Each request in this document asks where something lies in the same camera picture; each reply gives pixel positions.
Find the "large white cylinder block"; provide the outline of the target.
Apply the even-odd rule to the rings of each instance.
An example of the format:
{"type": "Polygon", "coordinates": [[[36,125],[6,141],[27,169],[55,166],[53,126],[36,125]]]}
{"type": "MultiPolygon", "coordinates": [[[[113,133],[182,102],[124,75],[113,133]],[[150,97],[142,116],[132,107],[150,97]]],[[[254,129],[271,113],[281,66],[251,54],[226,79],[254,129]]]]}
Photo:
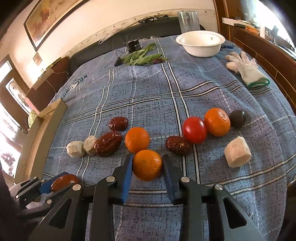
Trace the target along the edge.
{"type": "Polygon", "coordinates": [[[250,161],[252,155],[244,137],[238,136],[224,149],[225,158],[230,168],[241,167],[250,161]]]}

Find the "orange tangerine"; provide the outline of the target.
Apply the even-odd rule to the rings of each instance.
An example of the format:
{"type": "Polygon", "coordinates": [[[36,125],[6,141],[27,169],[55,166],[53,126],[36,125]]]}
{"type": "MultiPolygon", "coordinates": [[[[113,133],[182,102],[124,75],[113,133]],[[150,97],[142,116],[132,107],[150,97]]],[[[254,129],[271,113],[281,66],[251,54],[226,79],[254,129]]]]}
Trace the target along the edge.
{"type": "Polygon", "coordinates": [[[142,181],[152,181],[162,172],[161,156],[152,150],[141,150],[133,157],[132,169],[135,176],[142,181]]]}
{"type": "Polygon", "coordinates": [[[215,137],[227,135],[230,130],[228,114],[220,108],[212,108],[204,115],[204,124],[208,132],[215,137]]]}
{"type": "Polygon", "coordinates": [[[146,150],[149,146],[150,137],[148,132],[140,127],[131,128],[125,136],[127,149],[136,154],[141,150],[146,150]]]}

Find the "cardboard tray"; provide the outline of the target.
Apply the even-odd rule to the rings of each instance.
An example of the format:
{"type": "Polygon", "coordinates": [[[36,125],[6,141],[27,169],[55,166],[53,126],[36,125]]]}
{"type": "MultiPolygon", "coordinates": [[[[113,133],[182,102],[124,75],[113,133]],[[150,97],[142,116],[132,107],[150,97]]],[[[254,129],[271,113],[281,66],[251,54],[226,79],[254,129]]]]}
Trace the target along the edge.
{"type": "Polygon", "coordinates": [[[14,180],[16,184],[35,176],[42,178],[50,147],[67,108],[67,104],[58,99],[37,115],[21,151],[14,180]]]}

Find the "white block beside date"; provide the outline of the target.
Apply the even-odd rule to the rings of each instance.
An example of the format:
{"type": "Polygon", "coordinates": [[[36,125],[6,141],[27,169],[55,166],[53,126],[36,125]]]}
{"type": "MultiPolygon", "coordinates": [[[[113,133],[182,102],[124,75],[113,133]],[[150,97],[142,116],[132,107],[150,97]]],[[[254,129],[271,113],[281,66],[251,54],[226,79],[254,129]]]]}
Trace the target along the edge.
{"type": "Polygon", "coordinates": [[[95,136],[89,136],[88,138],[85,139],[85,141],[83,143],[83,149],[90,156],[95,156],[97,154],[97,152],[96,152],[96,150],[94,148],[94,144],[95,144],[95,142],[97,140],[98,140],[97,137],[95,137],[95,136]]]}

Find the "large red date left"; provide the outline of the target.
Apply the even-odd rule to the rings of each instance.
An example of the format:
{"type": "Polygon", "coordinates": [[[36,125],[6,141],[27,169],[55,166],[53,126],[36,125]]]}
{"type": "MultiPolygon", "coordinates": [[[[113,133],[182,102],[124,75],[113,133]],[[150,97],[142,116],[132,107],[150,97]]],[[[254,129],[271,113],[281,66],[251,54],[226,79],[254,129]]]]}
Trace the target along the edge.
{"type": "Polygon", "coordinates": [[[94,143],[94,149],[98,156],[111,156],[122,143],[123,136],[118,131],[107,132],[97,139],[94,143]]]}

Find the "red tomato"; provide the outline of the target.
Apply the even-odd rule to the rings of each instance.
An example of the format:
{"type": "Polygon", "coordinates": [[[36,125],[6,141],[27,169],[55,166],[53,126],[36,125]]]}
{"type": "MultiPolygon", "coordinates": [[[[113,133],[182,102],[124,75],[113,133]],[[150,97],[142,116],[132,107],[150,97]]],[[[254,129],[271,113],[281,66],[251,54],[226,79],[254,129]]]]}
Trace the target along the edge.
{"type": "Polygon", "coordinates": [[[182,126],[184,137],[192,144],[202,144],[207,138],[207,128],[203,120],[192,116],[187,118],[182,126]]]}

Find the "wooden door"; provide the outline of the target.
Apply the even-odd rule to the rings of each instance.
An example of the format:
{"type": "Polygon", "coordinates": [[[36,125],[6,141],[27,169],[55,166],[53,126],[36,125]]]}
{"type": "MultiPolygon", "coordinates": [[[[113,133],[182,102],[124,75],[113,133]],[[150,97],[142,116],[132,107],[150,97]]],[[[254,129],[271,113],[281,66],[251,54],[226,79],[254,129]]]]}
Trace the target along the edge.
{"type": "Polygon", "coordinates": [[[1,104],[20,129],[27,133],[31,108],[25,101],[29,91],[9,55],[1,59],[1,104]]]}

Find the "small red date upper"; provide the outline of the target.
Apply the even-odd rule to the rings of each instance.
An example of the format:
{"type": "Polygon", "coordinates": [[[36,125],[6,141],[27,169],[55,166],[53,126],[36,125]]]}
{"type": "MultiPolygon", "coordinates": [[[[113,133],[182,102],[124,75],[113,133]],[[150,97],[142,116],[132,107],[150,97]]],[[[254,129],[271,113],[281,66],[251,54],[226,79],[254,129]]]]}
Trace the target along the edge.
{"type": "Polygon", "coordinates": [[[128,119],[123,116],[118,116],[110,120],[109,128],[113,131],[124,131],[128,127],[128,119]]]}

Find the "blue plaid tablecloth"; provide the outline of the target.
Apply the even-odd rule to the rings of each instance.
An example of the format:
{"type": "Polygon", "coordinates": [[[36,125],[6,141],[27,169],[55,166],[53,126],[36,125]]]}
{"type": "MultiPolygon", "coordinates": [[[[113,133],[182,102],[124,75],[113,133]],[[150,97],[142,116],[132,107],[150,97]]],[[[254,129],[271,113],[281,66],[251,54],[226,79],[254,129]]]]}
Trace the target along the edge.
{"type": "Polygon", "coordinates": [[[89,136],[109,131],[109,121],[124,116],[130,127],[145,129],[149,148],[165,155],[166,138],[182,134],[184,121],[203,118],[211,108],[227,113],[243,110],[246,121],[224,137],[208,136],[191,147],[185,157],[170,159],[189,178],[200,184],[221,183],[249,215],[266,240],[276,240],[285,214],[287,185],[295,178],[295,114],[271,82],[248,89],[239,75],[226,68],[222,49],[210,58],[189,55],[175,37],[154,39],[154,53],[164,63],[115,66],[120,55],[112,51],[81,65],[55,95],[68,106],[49,150],[43,177],[62,172],[77,175],[86,186],[112,174],[128,153],[125,145],[108,158],[72,158],[66,147],[89,136]],[[230,168],[224,149],[242,136],[251,159],[230,168]]]}

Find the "dark brown round fruit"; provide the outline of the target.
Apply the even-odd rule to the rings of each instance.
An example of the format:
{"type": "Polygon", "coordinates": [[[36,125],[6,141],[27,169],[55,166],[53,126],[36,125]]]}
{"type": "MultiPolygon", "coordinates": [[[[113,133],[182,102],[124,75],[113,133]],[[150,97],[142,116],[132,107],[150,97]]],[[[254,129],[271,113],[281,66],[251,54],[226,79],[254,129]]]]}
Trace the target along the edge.
{"type": "Polygon", "coordinates": [[[230,124],[236,129],[241,129],[246,121],[246,114],[243,110],[234,110],[229,115],[230,124]]]}

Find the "green cloth strip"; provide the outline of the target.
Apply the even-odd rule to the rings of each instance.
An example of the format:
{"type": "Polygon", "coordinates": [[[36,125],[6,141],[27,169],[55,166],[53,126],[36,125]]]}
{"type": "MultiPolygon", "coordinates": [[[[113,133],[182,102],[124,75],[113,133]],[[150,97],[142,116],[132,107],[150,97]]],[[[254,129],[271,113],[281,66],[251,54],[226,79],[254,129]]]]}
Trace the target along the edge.
{"type": "Polygon", "coordinates": [[[127,66],[130,66],[130,65],[142,66],[142,65],[151,64],[151,63],[159,64],[159,63],[163,63],[163,61],[166,61],[167,58],[165,58],[162,53],[147,55],[149,51],[152,51],[155,49],[156,49],[156,44],[149,43],[144,49],[137,50],[127,56],[122,57],[120,59],[121,63],[127,66]]]}

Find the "framed painting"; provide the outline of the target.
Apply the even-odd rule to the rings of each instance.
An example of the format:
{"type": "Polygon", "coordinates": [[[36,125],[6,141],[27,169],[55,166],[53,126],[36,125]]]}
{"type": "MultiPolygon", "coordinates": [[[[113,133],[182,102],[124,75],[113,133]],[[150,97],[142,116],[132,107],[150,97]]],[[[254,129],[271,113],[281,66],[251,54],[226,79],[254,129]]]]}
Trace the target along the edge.
{"type": "Polygon", "coordinates": [[[86,2],[87,0],[38,1],[23,24],[34,50],[38,51],[53,30],[86,2]]]}

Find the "small black device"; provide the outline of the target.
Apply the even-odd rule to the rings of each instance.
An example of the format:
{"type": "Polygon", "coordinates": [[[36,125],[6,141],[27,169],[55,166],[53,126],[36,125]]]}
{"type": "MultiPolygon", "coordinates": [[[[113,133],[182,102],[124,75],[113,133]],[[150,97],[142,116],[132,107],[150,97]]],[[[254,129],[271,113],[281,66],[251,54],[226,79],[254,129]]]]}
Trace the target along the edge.
{"type": "Polygon", "coordinates": [[[133,53],[142,49],[139,43],[139,39],[128,40],[128,42],[126,43],[126,47],[129,53],[133,53]]]}

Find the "wooden sideboard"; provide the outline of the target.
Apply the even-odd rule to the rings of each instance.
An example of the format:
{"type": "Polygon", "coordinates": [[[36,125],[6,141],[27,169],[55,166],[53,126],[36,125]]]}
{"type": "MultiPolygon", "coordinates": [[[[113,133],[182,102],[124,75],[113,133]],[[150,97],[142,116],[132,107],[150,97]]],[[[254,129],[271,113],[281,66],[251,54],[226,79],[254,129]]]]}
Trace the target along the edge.
{"type": "Polygon", "coordinates": [[[242,16],[239,1],[213,1],[216,12],[218,33],[234,42],[254,57],[267,71],[283,93],[292,110],[295,111],[295,61],[279,47],[242,28],[226,25],[222,18],[242,16]]]}

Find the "black sofa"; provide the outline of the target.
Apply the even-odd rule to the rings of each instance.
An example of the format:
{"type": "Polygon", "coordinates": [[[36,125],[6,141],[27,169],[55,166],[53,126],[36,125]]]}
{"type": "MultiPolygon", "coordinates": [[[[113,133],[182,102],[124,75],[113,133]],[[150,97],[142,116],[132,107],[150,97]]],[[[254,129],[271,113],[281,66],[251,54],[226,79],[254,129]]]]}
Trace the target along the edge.
{"type": "Polygon", "coordinates": [[[99,40],[75,53],[69,62],[70,75],[82,64],[110,51],[125,47],[128,40],[149,39],[151,36],[162,38],[179,34],[181,34],[181,29],[177,17],[154,20],[126,28],[105,41],[99,40]]]}

